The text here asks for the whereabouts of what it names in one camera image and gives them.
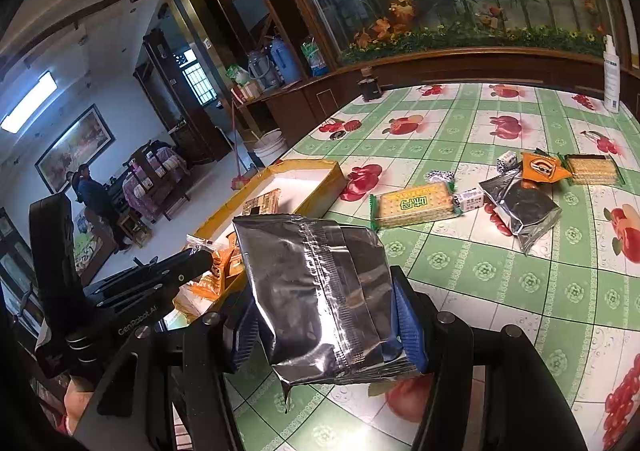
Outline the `operator left hand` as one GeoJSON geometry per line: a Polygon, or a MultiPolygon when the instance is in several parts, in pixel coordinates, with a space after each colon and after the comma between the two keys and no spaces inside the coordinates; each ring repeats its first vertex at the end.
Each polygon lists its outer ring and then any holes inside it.
{"type": "Polygon", "coordinates": [[[62,422],[58,424],[61,433],[73,436],[92,396],[92,391],[83,390],[75,379],[70,379],[63,399],[65,412],[62,422]]]}

